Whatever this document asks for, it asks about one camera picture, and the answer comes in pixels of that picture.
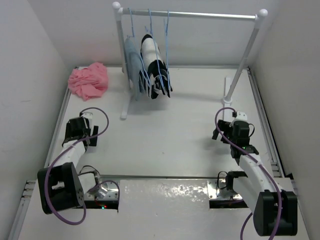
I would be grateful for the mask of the pink t shirt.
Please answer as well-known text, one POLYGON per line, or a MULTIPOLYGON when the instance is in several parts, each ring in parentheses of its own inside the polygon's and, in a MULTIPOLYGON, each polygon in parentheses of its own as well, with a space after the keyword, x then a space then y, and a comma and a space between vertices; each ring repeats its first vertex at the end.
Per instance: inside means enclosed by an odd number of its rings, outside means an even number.
POLYGON ((67 83, 71 93, 84 101, 100 98, 109 87, 107 68, 95 62, 83 69, 73 69, 67 83))

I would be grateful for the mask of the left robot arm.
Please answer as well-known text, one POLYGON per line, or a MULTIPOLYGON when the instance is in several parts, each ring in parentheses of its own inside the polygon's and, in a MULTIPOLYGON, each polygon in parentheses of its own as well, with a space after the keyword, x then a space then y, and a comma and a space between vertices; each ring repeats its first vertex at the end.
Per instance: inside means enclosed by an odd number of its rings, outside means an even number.
MULTIPOLYGON (((66 150, 77 140, 98 134, 99 127, 92 125, 93 114, 81 112, 79 117, 66 123, 62 149, 66 150)), ((84 189, 76 166, 88 147, 95 147, 98 138, 81 141, 66 152, 53 166, 48 177, 48 196, 56 211, 81 207, 84 204, 84 189)))

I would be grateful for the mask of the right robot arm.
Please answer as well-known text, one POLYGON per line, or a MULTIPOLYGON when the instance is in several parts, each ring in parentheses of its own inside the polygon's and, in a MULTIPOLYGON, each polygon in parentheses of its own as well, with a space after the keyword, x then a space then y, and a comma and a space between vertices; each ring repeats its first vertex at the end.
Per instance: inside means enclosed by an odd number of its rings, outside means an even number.
POLYGON ((259 236, 295 236, 298 232, 298 200, 284 190, 263 165, 258 150, 250 144, 250 125, 243 120, 218 120, 212 139, 230 145, 230 155, 241 168, 229 171, 226 189, 241 195, 253 216, 259 236))

